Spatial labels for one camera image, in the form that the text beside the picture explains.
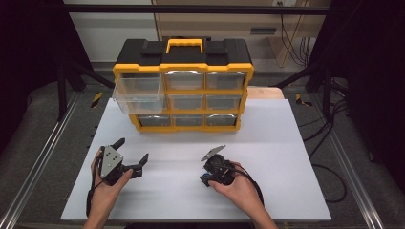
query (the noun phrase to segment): white wall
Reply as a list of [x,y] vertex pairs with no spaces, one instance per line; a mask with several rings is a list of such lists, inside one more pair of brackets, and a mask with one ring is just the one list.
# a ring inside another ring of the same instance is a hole
[[[151,0],[64,0],[66,4],[151,5]],[[158,40],[153,13],[71,12],[91,62],[116,62],[128,38]]]

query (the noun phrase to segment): hand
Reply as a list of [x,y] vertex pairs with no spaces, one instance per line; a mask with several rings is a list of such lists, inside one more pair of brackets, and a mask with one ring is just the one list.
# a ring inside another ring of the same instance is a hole
[[[101,153],[100,150],[96,153],[96,156],[92,163],[92,171],[96,166],[96,158]],[[92,198],[92,208],[86,223],[83,228],[102,228],[107,218],[110,216],[111,210],[117,201],[118,195],[128,180],[131,178],[133,170],[128,170],[113,186],[102,182],[98,171],[96,171],[95,192]]]
[[[235,165],[235,169],[243,170],[240,163],[232,163]],[[256,229],[277,228],[250,180],[239,173],[233,173],[233,176],[235,179],[230,185],[222,185],[213,180],[209,180],[208,184],[244,211],[253,220]]]

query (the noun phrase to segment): yellow object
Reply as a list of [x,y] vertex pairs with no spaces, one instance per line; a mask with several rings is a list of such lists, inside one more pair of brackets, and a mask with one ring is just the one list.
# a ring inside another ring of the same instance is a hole
[[113,68],[113,98],[140,132],[237,131],[253,71],[241,39],[131,39]]
[[95,95],[95,98],[93,99],[93,102],[92,102],[92,106],[90,106],[91,108],[96,108],[96,107],[97,107],[98,102],[99,102],[101,96],[102,96],[102,93],[97,93],[97,94]]

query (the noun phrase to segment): clear plastic drawer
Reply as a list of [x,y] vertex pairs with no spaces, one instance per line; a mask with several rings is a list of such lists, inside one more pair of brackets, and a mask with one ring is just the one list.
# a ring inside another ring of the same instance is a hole
[[203,88],[203,73],[197,71],[170,71],[164,75],[168,90],[198,90]]
[[165,96],[160,73],[123,73],[117,79],[113,99],[125,114],[158,114]]
[[202,114],[173,114],[175,126],[202,126]]
[[206,114],[205,121],[207,126],[235,126],[237,114]]
[[170,116],[167,114],[138,114],[138,119],[142,127],[170,126]]
[[206,108],[209,110],[238,110],[241,98],[240,94],[207,95]]
[[210,72],[206,73],[207,89],[242,89],[246,73],[243,72]]
[[202,94],[169,94],[170,108],[173,110],[198,110],[203,108]]

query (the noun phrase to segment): white tabletop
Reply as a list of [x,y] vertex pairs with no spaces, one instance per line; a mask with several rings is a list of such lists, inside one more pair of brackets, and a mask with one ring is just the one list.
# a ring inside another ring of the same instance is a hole
[[262,189],[275,220],[330,220],[318,181],[284,99],[248,99],[236,133],[140,133],[110,99],[77,177],[62,219],[84,220],[92,181],[90,165],[99,146],[125,137],[123,164],[138,164],[149,153],[143,177],[131,179],[110,219],[125,221],[240,221],[248,217],[200,180],[203,156],[225,144],[225,159],[240,162]]

